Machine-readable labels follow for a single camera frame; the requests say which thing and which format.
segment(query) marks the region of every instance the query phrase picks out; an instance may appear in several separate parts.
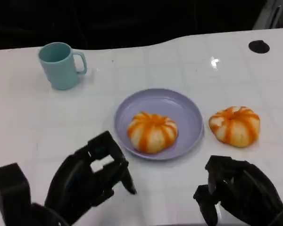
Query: orange striped bun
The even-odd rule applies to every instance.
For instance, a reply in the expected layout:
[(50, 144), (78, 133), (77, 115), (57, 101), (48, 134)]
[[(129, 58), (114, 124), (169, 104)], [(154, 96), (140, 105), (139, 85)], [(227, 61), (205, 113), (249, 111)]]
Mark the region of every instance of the orange striped bun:
[(170, 118), (145, 112), (135, 115), (127, 129), (133, 147), (143, 153), (158, 153), (171, 146), (177, 133)]
[(236, 147), (247, 147), (259, 137), (260, 118), (247, 107), (229, 107), (208, 121), (216, 138)]

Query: table surface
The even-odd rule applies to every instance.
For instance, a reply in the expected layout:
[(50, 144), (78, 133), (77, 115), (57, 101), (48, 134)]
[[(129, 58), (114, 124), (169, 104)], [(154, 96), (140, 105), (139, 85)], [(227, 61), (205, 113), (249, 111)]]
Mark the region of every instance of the table surface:
[[(251, 52), (252, 40), (264, 40), (270, 51)], [(107, 129), (114, 134), (113, 116), (124, 98), (154, 87), (178, 91), (198, 105), (204, 139), (190, 154), (168, 162), (145, 161), (124, 151), (138, 195), (117, 185), (115, 195), (77, 226), (203, 223), (192, 196), (198, 185), (207, 183), (204, 166), (212, 154), (256, 164), (283, 201), (283, 29), (83, 50), (88, 72), (68, 91), (51, 88), (38, 62), (39, 49), (0, 50), (0, 166), (19, 163), (33, 201), (44, 202), (54, 173), (69, 154)], [(249, 148), (218, 142), (208, 127), (212, 114), (232, 105), (248, 106), (261, 118), (259, 141)], [(222, 209), (219, 217), (223, 223), (238, 222)]]

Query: mug handle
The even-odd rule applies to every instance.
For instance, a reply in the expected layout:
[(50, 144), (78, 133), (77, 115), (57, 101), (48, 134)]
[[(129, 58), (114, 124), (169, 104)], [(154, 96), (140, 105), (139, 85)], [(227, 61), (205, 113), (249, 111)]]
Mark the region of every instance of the mug handle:
[(86, 72), (87, 72), (87, 63), (86, 63), (86, 58), (85, 58), (84, 53), (79, 52), (79, 51), (73, 51), (73, 55), (79, 55), (82, 58), (83, 64), (84, 64), (84, 70), (82, 70), (80, 72), (77, 72), (77, 74), (86, 74)]

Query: cup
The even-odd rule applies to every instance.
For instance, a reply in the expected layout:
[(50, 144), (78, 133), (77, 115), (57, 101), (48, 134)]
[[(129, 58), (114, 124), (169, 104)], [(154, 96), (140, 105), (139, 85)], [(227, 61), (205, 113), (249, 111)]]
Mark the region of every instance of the cup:
[[(76, 70), (74, 55), (82, 58), (84, 70)], [(45, 45), (40, 49), (38, 56), (48, 81), (55, 89), (66, 90), (74, 87), (80, 80), (79, 75), (87, 72), (84, 54), (73, 51), (69, 45), (62, 42)]]

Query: plate rim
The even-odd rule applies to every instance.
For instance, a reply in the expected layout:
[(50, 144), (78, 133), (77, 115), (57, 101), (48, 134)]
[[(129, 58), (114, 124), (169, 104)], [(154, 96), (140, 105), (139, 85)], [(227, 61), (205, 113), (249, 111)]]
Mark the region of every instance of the plate rim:
[[(200, 115), (200, 117), (201, 117), (201, 125), (202, 125), (202, 126), (201, 126), (201, 128), (200, 128), (200, 133), (199, 133), (197, 139), (194, 141), (194, 143), (191, 145), (191, 147), (190, 147), (186, 152), (181, 153), (181, 154), (173, 155), (172, 157), (164, 157), (164, 158), (159, 158), (159, 159), (157, 159), (157, 158), (155, 158), (155, 154), (153, 154), (153, 155), (151, 155), (151, 154), (149, 154), (149, 155), (143, 155), (142, 153), (139, 153), (139, 152), (136, 151), (136, 150), (131, 150), (131, 148), (129, 148), (129, 147), (122, 141), (122, 139), (120, 138), (120, 136), (119, 136), (119, 134), (118, 134), (118, 132), (117, 132), (117, 121), (116, 121), (116, 119), (117, 119), (117, 115), (118, 115), (117, 113), (118, 113), (118, 111), (119, 111), (121, 105), (122, 105), (126, 100), (128, 100), (129, 98), (131, 98), (131, 97), (133, 97), (133, 96), (135, 96), (135, 95), (137, 95), (137, 94), (139, 94), (139, 93), (147, 92), (147, 91), (151, 91), (151, 90), (156, 90), (156, 91), (160, 91), (160, 90), (161, 90), (161, 91), (167, 91), (167, 92), (176, 93), (177, 95), (180, 95), (180, 96), (183, 96), (184, 98), (187, 98), (187, 99), (188, 99), (190, 102), (192, 102), (193, 105), (196, 107), (196, 109), (197, 109), (197, 111), (198, 111), (198, 113), (199, 113), (199, 115)], [(180, 157), (180, 156), (184, 156), (184, 155), (186, 155), (187, 153), (191, 152), (191, 150), (195, 148), (195, 146), (201, 141), (201, 139), (202, 139), (203, 136), (204, 136), (204, 134), (203, 134), (203, 133), (204, 133), (204, 120), (203, 120), (203, 116), (202, 116), (201, 111), (200, 111), (200, 109), (198, 108), (198, 106), (197, 106), (190, 98), (188, 98), (186, 95), (181, 94), (181, 93), (179, 93), (179, 92), (177, 92), (177, 91), (174, 91), (174, 90), (171, 90), (171, 89), (164, 89), (164, 88), (143, 89), (143, 90), (139, 90), (139, 91), (137, 91), (137, 92), (135, 92), (135, 93), (129, 95), (128, 97), (126, 97), (126, 98), (119, 104), (119, 106), (117, 107), (117, 110), (115, 111), (114, 118), (113, 118), (113, 124), (114, 124), (113, 128), (114, 128), (114, 131), (115, 131), (115, 134), (116, 134), (116, 137), (117, 137), (117, 141), (119, 142), (119, 144), (120, 144), (121, 147), (125, 148), (128, 152), (130, 152), (130, 153), (133, 154), (133, 155), (136, 155), (136, 156), (138, 156), (138, 157), (140, 157), (140, 158), (143, 158), (143, 159), (152, 160), (152, 161), (167, 161), (167, 160), (176, 159), (176, 158), (178, 158), (178, 157)]]

